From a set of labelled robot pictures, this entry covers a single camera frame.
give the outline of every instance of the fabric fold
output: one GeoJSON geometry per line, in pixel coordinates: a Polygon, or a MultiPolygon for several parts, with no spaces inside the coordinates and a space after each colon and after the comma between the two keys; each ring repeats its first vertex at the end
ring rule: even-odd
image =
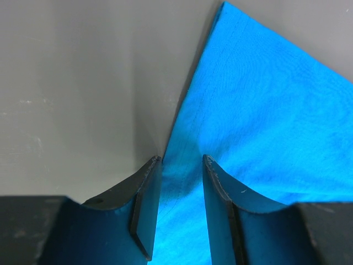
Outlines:
{"type": "Polygon", "coordinates": [[[173,127],[152,264],[211,264],[202,155],[285,204],[353,199],[353,86],[229,3],[173,127]]]}

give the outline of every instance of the hole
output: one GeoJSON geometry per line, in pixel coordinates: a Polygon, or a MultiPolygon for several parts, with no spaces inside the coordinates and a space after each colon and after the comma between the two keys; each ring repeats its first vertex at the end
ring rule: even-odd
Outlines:
{"type": "Polygon", "coordinates": [[[102,198],[92,198],[92,199],[87,200],[85,204],[99,204],[102,202],[103,202],[102,198]]]}

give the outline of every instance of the black metal bracket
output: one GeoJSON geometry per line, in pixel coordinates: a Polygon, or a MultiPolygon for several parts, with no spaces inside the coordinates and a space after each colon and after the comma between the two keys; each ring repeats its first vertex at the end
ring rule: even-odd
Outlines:
{"type": "Polygon", "coordinates": [[[156,231],[162,165],[80,205],[65,196],[0,197],[0,264],[147,264],[156,231]]]}
{"type": "Polygon", "coordinates": [[[203,157],[213,265],[353,264],[353,204],[283,205],[203,157]]]}

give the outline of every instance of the gray wall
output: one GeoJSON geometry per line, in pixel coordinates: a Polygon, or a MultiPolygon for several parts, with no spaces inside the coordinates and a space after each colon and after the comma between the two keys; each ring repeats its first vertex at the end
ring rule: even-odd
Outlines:
{"type": "MultiPolygon", "coordinates": [[[[349,0],[231,1],[353,80],[349,0]]],[[[80,202],[163,155],[213,0],[0,2],[0,194],[80,202]]]]}

